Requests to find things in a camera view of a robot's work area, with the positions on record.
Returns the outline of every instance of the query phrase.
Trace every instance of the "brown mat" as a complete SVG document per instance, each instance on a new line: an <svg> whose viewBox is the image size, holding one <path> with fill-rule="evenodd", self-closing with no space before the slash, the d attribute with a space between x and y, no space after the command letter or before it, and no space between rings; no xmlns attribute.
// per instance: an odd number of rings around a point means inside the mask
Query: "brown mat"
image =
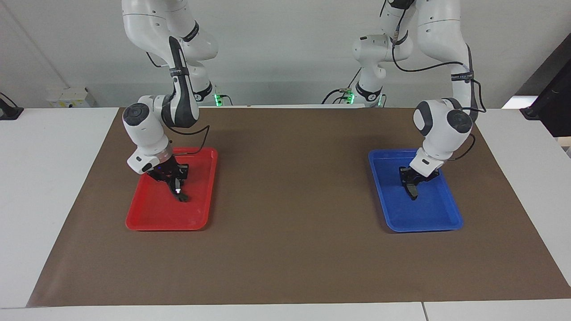
<svg viewBox="0 0 571 321"><path fill-rule="evenodd" d="M571 298L477 129L444 167L464 228L390 232L367 155L420 146L412 112L203 110L220 158L201 232L125 227L139 177L118 116L28 306Z"/></svg>

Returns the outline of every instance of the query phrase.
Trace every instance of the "white table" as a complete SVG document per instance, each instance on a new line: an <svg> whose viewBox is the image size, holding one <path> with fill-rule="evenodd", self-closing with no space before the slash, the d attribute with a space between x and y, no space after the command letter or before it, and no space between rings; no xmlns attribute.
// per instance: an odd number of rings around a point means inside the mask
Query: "white table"
<svg viewBox="0 0 571 321"><path fill-rule="evenodd" d="M30 109L16 122L0 122L0 307L3 308L0 320L421 321L428 317L430 321L567 321L571 318L571 300L23 308L116 112L115 108ZM540 122L526 121L518 111L490 110L481 115L477 124L569 282L571 160Z"/></svg>

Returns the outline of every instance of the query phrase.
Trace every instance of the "power outlet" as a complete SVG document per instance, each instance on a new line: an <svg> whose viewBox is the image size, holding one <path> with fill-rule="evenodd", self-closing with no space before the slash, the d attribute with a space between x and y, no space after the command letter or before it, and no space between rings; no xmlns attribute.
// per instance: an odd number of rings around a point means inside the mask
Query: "power outlet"
<svg viewBox="0 0 571 321"><path fill-rule="evenodd" d="M91 108L97 102L91 93L84 87L72 87L61 91L49 93L47 101L55 108Z"/></svg>

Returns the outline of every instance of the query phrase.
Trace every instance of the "black cable tie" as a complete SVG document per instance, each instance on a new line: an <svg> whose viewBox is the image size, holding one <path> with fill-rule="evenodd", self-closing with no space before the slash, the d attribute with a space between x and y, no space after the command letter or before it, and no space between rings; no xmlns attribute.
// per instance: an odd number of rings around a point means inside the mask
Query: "black cable tie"
<svg viewBox="0 0 571 321"><path fill-rule="evenodd" d="M461 74L453 74L452 81L464 81L469 83L472 79L474 79L474 71L470 71L468 73L461 73Z"/></svg>
<svg viewBox="0 0 571 321"><path fill-rule="evenodd" d="M195 98L200 97L200 100L196 99L197 102L202 102L204 101L204 99L206 98L206 96L210 95L210 93L212 92L212 82L208 85L208 87L202 91L198 91L197 93L192 92L194 94Z"/></svg>
<svg viewBox="0 0 571 321"><path fill-rule="evenodd" d="M186 35L186 37L182 38L182 40L184 42L190 42L191 40L194 39L194 37L196 37L198 35L199 30L200 30L200 26L198 25L198 22L196 22L196 20L194 20L194 28L190 31L189 34Z"/></svg>
<svg viewBox="0 0 571 321"><path fill-rule="evenodd" d="M171 77L190 75L190 73L188 72L188 68L186 67L170 68L169 71L171 72Z"/></svg>
<svg viewBox="0 0 571 321"><path fill-rule="evenodd" d="M361 95L362 97L365 98L366 101L368 102L374 102L375 99L377 99L377 97L381 94L381 91L383 90L383 88L375 91L374 93L372 91L367 91L364 90L361 85L359 83L357 83L357 85L355 86L355 90L357 91L357 93L359 95Z"/></svg>

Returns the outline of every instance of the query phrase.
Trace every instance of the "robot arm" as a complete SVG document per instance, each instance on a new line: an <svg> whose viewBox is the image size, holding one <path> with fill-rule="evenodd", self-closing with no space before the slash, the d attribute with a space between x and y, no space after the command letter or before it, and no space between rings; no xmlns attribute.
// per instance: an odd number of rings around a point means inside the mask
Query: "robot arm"
<svg viewBox="0 0 571 321"><path fill-rule="evenodd" d="M176 162L161 121L168 127L184 128L196 123L196 100L203 100L210 93L208 90L212 91L206 70L198 60L215 57L218 45L211 35L200 30L187 8L187 0L123 0L122 7L128 38L167 62L174 87L171 95L143 96L125 109L123 124L137 145L127 163L138 174L148 173L167 182L175 197L186 201L181 186L188 166ZM193 90L194 84L200 86L198 93Z"/></svg>
<svg viewBox="0 0 571 321"><path fill-rule="evenodd" d="M460 30L459 0L387 0L381 14L384 34L361 38L353 52L368 53L355 55L364 71L354 91L355 101L361 94L359 86L370 86L367 87L371 88L368 92L364 91L366 94L373 90L380 92L382 77L371 71L365 73L365 70L374 70L377 67L375 63L392 61L400 70L410 71L398 66L397 61L407 59L412 51L408 24L415 9L419 12L417 35L420 50L449 66L453 97L423 101L415 110L413 120L425 140L410 167L400 170L401 182L413 200L418 197L416 186L438 176L438 168L465 142L478 113L472 56Z"/></svg>
<svg viewBox="0 0 571 321"><path fill-rule="evenodd" d="M351 88L352 92L355 93L354 103L363 103L369 107L377 106L381 98L384 78L387 75L386 70L380 64L392 62L393 52L396 61L410 57L414 44L409 36L408 26L414 14L414 7L404 11L386 5L381 13L382 33L366 35L354 42L353 56L361 64L361 77ZM402 37L395 34L399 21L401 21L401 30L403 30L400 33L403 35ZM398 46L393 51L392 44L395 38L398 38L396 40Z"/></svg>

